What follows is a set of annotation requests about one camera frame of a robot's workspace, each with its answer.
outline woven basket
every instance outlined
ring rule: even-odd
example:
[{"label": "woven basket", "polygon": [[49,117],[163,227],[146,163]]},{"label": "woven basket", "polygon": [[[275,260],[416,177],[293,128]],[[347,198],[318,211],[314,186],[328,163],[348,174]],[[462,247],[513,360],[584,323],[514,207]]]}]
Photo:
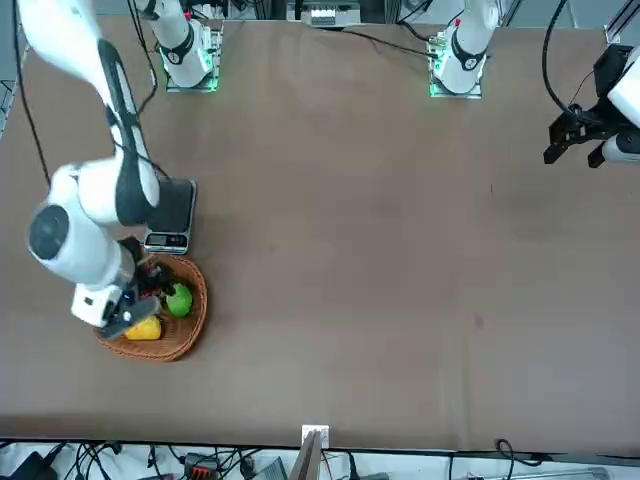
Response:
[{"label": "woven basket", "polygon": [[93,333],[100,345],[114,353],[152,362],[173,362],[184,355],[195,343],[207,318],[207,285],[198,267],[186,258],[154,254],[152,262],[162,263],[173,270],[177,279],[184,281],[193,294],[191,312],[184,318],[171,316],[164,308],[156,314],[162,323],[159,340],[127,340],[124,335],[105,340],[98,329]]}]

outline cable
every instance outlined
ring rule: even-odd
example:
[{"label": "cable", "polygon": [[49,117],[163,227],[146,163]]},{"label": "cable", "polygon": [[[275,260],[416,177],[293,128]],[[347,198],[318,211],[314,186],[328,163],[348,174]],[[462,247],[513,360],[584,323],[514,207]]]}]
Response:
[{"label": "cable", "polygon": [[584,82],[587,81],[587,78],[589,78],[591,75],[593,75],[593,70],[591,70],[589,73],[587,73],[584,78],[582,79],[582,81],[580,82],[580,85],[578,86],[578,89],[576,90],[576,93],[573,94],[573,97],[571,97],[571,101],[569,102],[569,105],[573,104],[573,101],[578,97],[578,93],[580,93],[580,89],[582,88],[582,85],[584,85]]},{"label": "cable", "polygon": [[456,13],[455,17],[453,17],[451,20],[449,20],[449,23],[447,23],[447,27],[449,27],[453,22],[455,22],[456,18],[458,18],[463,13],[464,13],[464,8],[462,10],[460,10],[458,13]]},{"label": "cable", "polygon": [[[509,448],[509,452],[505,452],[502,448],[502,445],[506,445]],[[512,462],[518,462],[521,465],[525,465],[527,467],[539,467],[540,465],[542,465],[542,462],[544,460],[532,460],[532,461],[527,461],[527,460],[521,460],[519,458],[516,458],[515,454],[513,453],[513,447],[511,446],[511,443],[509,443],[509,440],[505,439],[505,438],[499,438],[496,440],[496,451],[502,455],[505,459],[507,460],[511,460]]]},{"label": "cable", "polygon": [[133,154],[135,154],[135,155],[136,155],[140,160],[143,160],[143,161],[147,162],[147,163],[148,163],[149,165],[151,165],[155,170],[157,170],[158,172],[160,172],[164,177],[166,177],[166,178],[171,178],[171,177],[169,177],[169,175],[167,175],[167,172],[165,172],[165,171],[164,171],[164,169],[163,169],[163,168],[162,168],[158,163],[154,162],[154,161],[153,161],[153,160],[151,160],[150,158],[147,158],[147,157],[145,157],[144,155],[142,155],[142,154],[140,154],[140,153],[136,152],[135,150],[131,150],[130,148],[125,147],[124,145],[122,145],[122,144],[120,144],[120,143],[118,143],[118,142],[116,142],[116,141],[114,141],[114,142],[113,142],[113,144],[114,144],[116,147],[120,147],[121,149],[126,150],[126,151],[127,151],[127,152],[129,152],[129,153],[133,153]]},{"label": "cable", "polygon": [[[509,455],[508,456],[502,450],[502,444],[503,443],[506,444],[507,447],[509,447]],[[502,456],[505,457],[507,460],[511,461],[511,463],[509,464],[509,473],[505,477],[505,480],[511,480],[511,476],[513,475],[513,467],[515,466],[515,463],[516,463],[516,457],[513,454],[513,447],[511,446],[511,444],[509,443],[508,440],[505,440],[504,438],[499,438],[499,439],[496,440],[496,450],[498,452],[500,452],[502,454]]]},{"label": "cable", "polygon": [[331,467],[329,466],[329,460],[327,460],[327,455],[322,450],[322,460],[324,460],[324,464],[327,466],[327,472],[329,473],[329,480],[333,480],[333,475],[331,474]]},{"label": "cable", "polygon": [[40,158],[42,173],[44,173],[44,178],[47,181],[47,186],[51,188],[51,176],[49,175],[49,167],[47,166],[47,162],[44,159],[44,153],[42,153],[42,145],[40,144],[40,138],[38,138],[38,133],[36,132],[35,123],[33,123],[31,110],[29,110],[29,105],[27,104],[27,92],[24,89],[24,78],[22,77],[22,62],[20,61],[20,45],[18,38],[18,0],[13,0],[12,23],[13,51],[16,57],[16,70],[18,72],[18,85],[20,85],[20,98],[22,99],[22,107],[24,108],[24,113],[27,115],[29,127],[31,127],[31,134],[33,135],[33,141],[35,142],[36,148],[38,150],[38,157]]},{"label": "cable", "polygon": [[455,456],[455,452],[449,455],[449,475],[447,476],[448,480],[453,480],[453,459],[455,458]]},{"label": "cable", "polygon": [[144,38],[144,32],[142,30],[142,22],[140,21],[140,14],[138,12],[138,9],[135,8],[135,6],[131,5],[131,0],[127,0],[127,7],[129,7],[129,14],[131,15],[133,28],[136,31],[138,41],[140,42],[140,45],[144,50],[144,55],[147,57],[147,63],[149,65],[149,70],[151,71],[151,84],[152,84],[151,92],[149,92],[149,95],[147,95],[147,98],[145,98],[142,101],[142,104],[138,109],[138,116],[141,116],[142,112],[144,112],[144,109],[147,107],[151,99],[155,96],[156,92],[158,91],[158,76],[156,75],[156,70],[155,68],[153,68],[153,62],[151,61],[151,57],[149,56],[147,42]]},{"label": "cable", "polygon": [[[262,450],[261,448],[257,448],[256,450],[253,450],[249,453],[247,453],[245,455],[245,457],[250,457],[251,455],[255,455],[256,453],[258,453],[260,450]],[[242,454],[241,454],[241,458],[240,460],[236,460],[233,464],[231,464],[231,466],[227,469],[227,471],[225,471],[224,473],[222,473],[219,477],[218,480],[223,480],[227,475],[229,475],[234,468],[236,468],[238,466],[238,464],[242,461]]]},{"label": "cable", "polygon": [[147,462],[147,468],[151,467],[152,465],[156,471],[156,475],[158,476],[158,478],[162,478],[162,474],[160,473],[160,469],[158,468],[158,458],[156,457],[156,446],[153,444],[149,445],[149,459]]},{"label": "cable", "polygon": [[358,475],[358,469],[356,468],[356,459],[353,458],[351,452],[347,452],[349,455],[349,480],[360,480],[360,475]]},{"label": "cable", "polygon": [[87,450],[89,452],[89,456],[91,457],[91,460],[89,461],[89,465],[87,466],[87,473],[85,474],[85,478],[87,480],[89,480],[89,474],[91,473],[91,466],[93,465],[93,462],[96,462],[98,464],[98,468],[100,468],[100,472],[102,473],[103,478],[105,480],[111,480],[111,477],[109,477],[106,470],[102,466],[102,462],[100,461],[100,457],[99,457],[100,452],[102,452],[104,449],[108,447],[109,447],[108,445],[102,445],[97,450],[95,450],[94,447],[90,446],[89,449]]},{"label": "cable", "polygon": [[71,468],[69,468],[69,470],[67,471],[67,474],[64,476],[63,480],[67,480],[67,478],[69,478],[69,475],[71,475],[71,472],[73,472],[73,470],[75,469],[77,471],[77,475],[76,478],[78,479],[82,479],[84,478],[82,476],[82,471],[80,470],[80,465],[82,464],[82,462],[84,461],[85,458],[87,458],[87,456],[89,455],[89,451],[88,449],[82,454],[82,457],[80,456],[80,449],[82,447],[86,448],[86,444],[81,443],[80,445],[78,445],[78,449],[76,450],[76,460],[75,462],[73,462],[73,464],[71,465]]},{"label": "cable", "polygon": [[424,2],[422,2],[420,5],[418,5],[416,8],[414,8],[413,10],[411,10],[409,13],[407,13],[404,17],[402,17],[400,20],[398,20],[396,23],[402,23],[404,22],[407,18],[411,17],[414,13],[416,13],[418,10],[420,10],[421,8],[424,8],[424,11],[426,12],[427,9],[431,6],[431,4],[433,3],[433,0],[424,0]]},{"label": "cable", "polygon": [[415,30],[415,28],[413,28],[409,23],[405,22],[404,20],[402,20],[401,22],[398,22],[398,25],[402,25],[403,27],[405,27],[407,30],[409,30],[409,33],[411,33],[411,35],[416,37],[418,40],[422,40],[423,42],[428,42],[431,39],[431,37],[425,37],[424,35],[420,35]]},{"label": "cable", "polygon": [[182,456],[182,457],[178,456],[176,454],[176,452],[174,452],[173,447],[171,445],[167,445],[167,447],[169,447],[169,451],[171,452],[171,455],[173,455],[176,458],[176,460],[178,460],[178,462],[180,462],[181,465],[184,465],[185,457],[184,456]]},{"label": "cable", "polygon": [[544,87],[547,89],[547,93],[549,94],[551,99],[555,102],[555,104],[558,105],[558,107],[560,107],[560,109],[564,113],[575,118],[576,120],[582,121],[583,123],[599,126],[599,125],[602,125],[602,122],[596,119],[593,119],[591,117],[588,117],[584,114],[576,113],[573,110],[571,110],[569,107],[567,107],[564,103],[562,103],[562,100],[560,100],[558,95],[556,95],[556,92],[553,91],[553,87],[551,87],[551,82],[549,82],[549,72],[547,71],[547,56],[548,56],[548,50],[549,50],[549,41],[551,40],[551,32],[553,31],[553,28],[555,27],[555,24],[558,21],[558,17],[560,17],[560,13],[562,12],[562,9],[564,8],[566,3],[567,3],[567,0],[560,0],[560,2],[558,2],[558,7],[556,8],[556,11],[553,13],[551,20],[549,21],[549,26],[547,27],[547,32],[545,33],[544,41],[542,42],[542,80],[544,81]]},{"label": "cable", "polygon": [[423,57],[428,57],[428,58],[437,58],[438,57],[435,53],[421,52],[420,50],[415,50],[413,48],[403,47],[402,45],[398,45],[398,44],[395,44],[395,43],[387,42],[386,40],[382,40],[381,38],[372,37],[371,35],[367,35],[366,33],[353,32],[351,30],[341,30],[341,32],[342,33],[348,33],[350,35],[356,35],[357,37],[366,38],[368,40],[373,40],[374,42],[378,42],[378,43],[381,43],[383,45],[388,45],[390,47],[397,48],[398,50],[402,50],[403,52],[414,53],[416,55],[421,55]]}]

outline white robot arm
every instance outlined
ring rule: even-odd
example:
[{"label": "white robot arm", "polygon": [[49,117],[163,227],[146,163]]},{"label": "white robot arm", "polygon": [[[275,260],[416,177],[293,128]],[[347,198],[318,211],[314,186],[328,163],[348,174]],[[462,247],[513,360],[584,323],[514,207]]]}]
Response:
[{"label": "white robot arm", "polygon": [[160,45],[167,73],[176,85],[190,88],[212,71],[207,53],[211,30],[197,20],[187,21],[179,0],[135,0]]},{"label": "white robot arm", "polygon": [[570,146],[602,140],[588,165],[605,161],[640,162],[640,47],[610,45],[593,66],[597,103],[589,110],[567,107],[549,127],[546,164],[555,163]]},{"label": "white robot arm", "polygon": [[465,0],[459,22],[444,31],[447,48],[434,75],[451,93],[465,94],[475,87],[499,19],[494,0]]},{"label": "white robot arm", "polygon": [[[162,3],[165,9],[175,4],[178,0]],[[124,66],[102,37],[90,1],[18,0],[18,5],[33,49],[96,89],[114,143],[109,158],[64,165],[55,172],[49,194],[29,226],[29,250],[49,270],[76,284],[71,306],[75,316],[102,328],[105,336],[117,336],[154,313],[159,300],[122,301],[132,289],[135,292],[134,254],[106,228],[145,224],[159,203],[158,179],[148,161]],[[181,18],[175,30],[184,30],[184,16],[168,18]],[[169,25],[162,25],[168,36]]]}]

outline brown tablecloth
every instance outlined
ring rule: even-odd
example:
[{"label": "brown tablecloth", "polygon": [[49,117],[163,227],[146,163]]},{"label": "brown tablecloth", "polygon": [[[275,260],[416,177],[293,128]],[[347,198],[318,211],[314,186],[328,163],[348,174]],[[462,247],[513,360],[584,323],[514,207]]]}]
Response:
[{"label": "brown tablecloth", "polygon": [[[141,100],[129,20],[101,23]],[[368,32],[422,48],[400,27]],[[159,92],[142,118],[154,160],[198,182],[190,256],[215,299],[176,364],[98,347],[72,285],[30,257],[46,191],[15,102],[0,434],[296,445],[303,423],[327,423],[334,446],[636,451],[640,168],[589,170],[593,146],[543,165],[559,113],[543,31],[496,32],[481,101],[429,98],[423,58],[348,34],[225,36],[216,94]],[[600,31],[554,34],[565,101],[603,48]],[[110,154],[90,87],[35,55],[26,82],[52,167]]]}]

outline yellow pepper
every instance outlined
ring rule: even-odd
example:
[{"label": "yellow pepper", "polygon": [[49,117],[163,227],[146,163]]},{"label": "yellow pepper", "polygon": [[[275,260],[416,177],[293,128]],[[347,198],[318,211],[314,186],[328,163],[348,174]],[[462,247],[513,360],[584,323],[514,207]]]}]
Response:
[{"label": "yellow pepper", "polygon": [[160,326],[160,320],[155,315],[148,316],[124,332],[127,340],[157,340],[160,335],[162,335],[162,327]]}]

